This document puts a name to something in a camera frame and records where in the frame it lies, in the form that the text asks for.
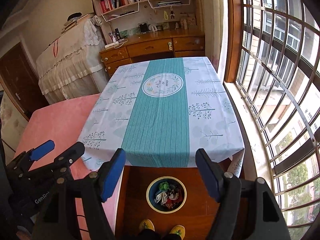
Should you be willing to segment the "green paper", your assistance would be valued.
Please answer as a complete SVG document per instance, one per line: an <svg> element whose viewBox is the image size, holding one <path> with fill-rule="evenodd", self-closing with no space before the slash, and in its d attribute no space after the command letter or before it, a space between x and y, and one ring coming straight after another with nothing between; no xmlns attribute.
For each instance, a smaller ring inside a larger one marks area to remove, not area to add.
<svg viewBox="0 0 320 240"><path fill-rule="evenodd" d="M170 185L167 181L162 182L159 184L159 190L160 191L168 191L170 189Z"/></svg>

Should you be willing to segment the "white paper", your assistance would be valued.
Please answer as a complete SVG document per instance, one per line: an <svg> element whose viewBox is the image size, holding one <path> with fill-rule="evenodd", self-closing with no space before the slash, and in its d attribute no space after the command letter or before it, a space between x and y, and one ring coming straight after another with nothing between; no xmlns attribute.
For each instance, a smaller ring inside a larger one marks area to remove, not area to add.
<svg viewBox="0 0 320 240"><path fill-rule="evenodd" d="M168 201L168 195L165 191L157 193L155 196L155 203L160 205L165 205Z"/></svg>

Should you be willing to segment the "cream and blue trash bin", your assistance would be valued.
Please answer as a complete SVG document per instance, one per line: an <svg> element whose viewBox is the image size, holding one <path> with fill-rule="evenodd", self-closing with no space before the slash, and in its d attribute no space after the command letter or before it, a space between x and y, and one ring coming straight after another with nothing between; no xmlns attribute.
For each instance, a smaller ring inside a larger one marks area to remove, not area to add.
<svg viewBox="0 0 320 240"><path fill-rule="evenodd" d="M179 179L163 176L149 184L146 200L154 211L171 214L183 207L187 200L187 190Z"/></svg>

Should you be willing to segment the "orange snack wrapper in bin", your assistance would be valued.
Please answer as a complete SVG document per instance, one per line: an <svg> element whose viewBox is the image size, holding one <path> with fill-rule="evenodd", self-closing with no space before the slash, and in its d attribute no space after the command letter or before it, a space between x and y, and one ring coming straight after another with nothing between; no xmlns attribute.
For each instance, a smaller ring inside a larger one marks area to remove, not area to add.
<svg viewBox="0 0 320 240"><path fill-rule="evenodd" d="M171 193L167 197L167 202L165 203L165 206L171 210L173 209L178 203L181 202L181 196L180 193Z"/></svg>

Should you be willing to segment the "right yellow slipper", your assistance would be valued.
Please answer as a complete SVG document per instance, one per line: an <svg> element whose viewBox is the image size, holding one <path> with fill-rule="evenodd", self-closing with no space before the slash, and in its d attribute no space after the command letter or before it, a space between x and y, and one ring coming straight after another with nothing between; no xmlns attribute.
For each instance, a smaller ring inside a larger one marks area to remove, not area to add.
<svg viewBox="0 0 320 240"><path fill-rule="evenodd" d="M172 239L184 240L185 233L186 233L186 231L185 231L185 227L184 226L176 225L171 229L171 231L169 233L169 236Z"/></svg>

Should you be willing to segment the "yellow slipper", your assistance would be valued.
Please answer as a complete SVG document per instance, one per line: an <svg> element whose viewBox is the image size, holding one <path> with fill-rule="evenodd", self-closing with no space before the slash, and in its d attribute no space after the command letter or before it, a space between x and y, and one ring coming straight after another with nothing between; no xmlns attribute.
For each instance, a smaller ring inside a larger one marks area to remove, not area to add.
<svg viewBox="0 0 320 240"><path fill-rule="evenodd" d="M152 230L152 231L155 230L154 224L152 223L151 220L144 219L144 220L141 221L141 223L139 225L139 230L143 231L145 229Z"/></svg>
<svg viewBox="0 0 320 240"><path fill-rule="evenodd" d="M185 233L186 233L186 231L185 231L185 227L184 226L176 225L171 229L171 231L169 233L169 236L172 239L184 240Z"/></svg>

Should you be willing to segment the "left yellow slipper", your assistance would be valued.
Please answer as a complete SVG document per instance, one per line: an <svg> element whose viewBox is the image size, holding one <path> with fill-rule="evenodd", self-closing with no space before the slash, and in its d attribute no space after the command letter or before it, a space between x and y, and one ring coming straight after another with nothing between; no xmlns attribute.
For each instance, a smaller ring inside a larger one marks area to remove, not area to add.
<svg viewBox="0 0 320 240"><path fill-rule="evenodd" d="M152 230L152 231L155 230L154 224L152 223L151 220L144 219L144 220L141 221L141 223L139 225L139 230L143 231L145 229Z"/></svg>

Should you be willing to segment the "teal and white tablecloth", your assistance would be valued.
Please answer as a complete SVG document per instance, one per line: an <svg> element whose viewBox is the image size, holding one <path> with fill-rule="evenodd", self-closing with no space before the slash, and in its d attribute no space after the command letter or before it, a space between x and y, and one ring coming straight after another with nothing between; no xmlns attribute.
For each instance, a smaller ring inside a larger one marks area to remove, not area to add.
<svg viewBox="0 0 320 240"><path fill-rule="evenodd" d="M119 67L96 101L79 136L92 171L121 148L126 164L195 167L204 149L210 160L231 161L238 176L244 140L233 106L207 57L180 57Z"/></svg>

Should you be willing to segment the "dark wooden door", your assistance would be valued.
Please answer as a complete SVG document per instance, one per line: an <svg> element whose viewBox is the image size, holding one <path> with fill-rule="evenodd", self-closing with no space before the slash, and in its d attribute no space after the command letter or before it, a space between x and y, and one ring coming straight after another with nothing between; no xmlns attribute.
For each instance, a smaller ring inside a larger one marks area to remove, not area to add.
<svg viewBox="0 0 320 240"><path fill-rule="evenodd" d="M1 57L1 78L27 118L49 105L20 42Z"/></svg>

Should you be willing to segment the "white lace covered furniture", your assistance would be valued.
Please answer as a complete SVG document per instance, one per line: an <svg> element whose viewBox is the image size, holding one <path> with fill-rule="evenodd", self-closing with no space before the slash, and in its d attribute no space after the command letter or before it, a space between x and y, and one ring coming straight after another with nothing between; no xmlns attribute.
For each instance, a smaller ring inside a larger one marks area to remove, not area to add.
<svg viewBox="0 0 320 240"><path fill-rule="evenodd" d="M61 34L36 60L39 87L49 104L98 94L108 77L100 51L105 42L91 18Z"/></svg>

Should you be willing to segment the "metal window grille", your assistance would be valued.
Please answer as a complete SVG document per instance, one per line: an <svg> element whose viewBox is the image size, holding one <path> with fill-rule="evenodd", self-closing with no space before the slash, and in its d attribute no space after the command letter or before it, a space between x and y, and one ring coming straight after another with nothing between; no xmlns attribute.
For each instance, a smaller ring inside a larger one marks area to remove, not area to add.
<svg viewBox="0 0 320 240"><path fill-rule="evenodd" d="M319 218L319 25L303 0L242 0L236 84L292 239Z"/></svg>

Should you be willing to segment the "pen holder cup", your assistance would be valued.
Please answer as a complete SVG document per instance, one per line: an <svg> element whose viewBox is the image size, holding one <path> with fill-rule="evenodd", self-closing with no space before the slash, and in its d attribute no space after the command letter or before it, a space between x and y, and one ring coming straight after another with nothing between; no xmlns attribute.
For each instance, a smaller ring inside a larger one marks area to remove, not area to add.
<svg viewBox="0 0 320 240"><path fill-rule="evenodd" d="M115 43L118 41L116 33L108 33L109 37L111 38L112 42Z"/></svg>

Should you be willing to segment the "wooden desk with drawers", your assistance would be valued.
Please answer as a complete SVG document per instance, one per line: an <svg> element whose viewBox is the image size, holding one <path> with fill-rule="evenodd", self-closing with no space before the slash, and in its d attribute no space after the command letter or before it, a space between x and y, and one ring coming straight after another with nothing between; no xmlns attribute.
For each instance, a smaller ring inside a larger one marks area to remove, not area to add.
<svg viewBox="0 0 320 240"><path fill-rule="evenodd" d="M100 51L105 71L111 77L120 66L157 59L205 55L205 34L197 29L164 30L128 37Z"/></svg>

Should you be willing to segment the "beige curtain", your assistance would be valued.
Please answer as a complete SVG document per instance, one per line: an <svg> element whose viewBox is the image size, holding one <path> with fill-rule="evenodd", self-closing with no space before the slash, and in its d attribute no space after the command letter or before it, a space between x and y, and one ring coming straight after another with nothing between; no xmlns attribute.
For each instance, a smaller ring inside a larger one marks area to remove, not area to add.
<svg viewBox="0 0 320 240"><path fill-rule="evenodd" d="M205 55L223 81L228 47L228 0L201 0L205 33Z"/></svg>

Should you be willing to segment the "black picture frame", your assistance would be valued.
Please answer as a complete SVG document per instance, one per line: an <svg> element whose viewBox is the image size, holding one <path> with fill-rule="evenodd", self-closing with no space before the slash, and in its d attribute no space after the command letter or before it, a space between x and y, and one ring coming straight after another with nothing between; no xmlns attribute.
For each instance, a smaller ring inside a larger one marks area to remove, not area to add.
<svg viewBox="0 0 320 240"><path fill-rule="evenodd" d="M139 28L139 32L141 34L144 34L144 33L148 33L149 32L149 25L147 22L144 22L144 23L139 23L138 24L138 28Z"/></svg>

